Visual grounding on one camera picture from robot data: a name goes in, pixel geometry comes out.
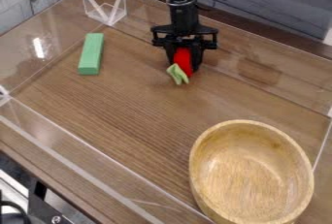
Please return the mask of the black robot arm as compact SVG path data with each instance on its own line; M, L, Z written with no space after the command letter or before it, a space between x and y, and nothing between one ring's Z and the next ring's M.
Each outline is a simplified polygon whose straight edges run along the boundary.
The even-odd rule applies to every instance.
M204 51L219 46L219 30L200 23L197 0L167 0L172 22L150 28L156 47L164 47L171 64L187 75L199 70Z

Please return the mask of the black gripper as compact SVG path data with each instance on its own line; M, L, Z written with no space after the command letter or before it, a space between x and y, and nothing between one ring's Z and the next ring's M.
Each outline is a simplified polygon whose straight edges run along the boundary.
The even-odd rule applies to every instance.
M203 24L197 24L188 32L180 32L173 24L153 26L150 31L152 43L156 47L165 48L169 64L175 63L176 47L191 47L199 43L200 47L191 49L193 71L199 70L203 63L203 49L216 49L219 46L219 29Z

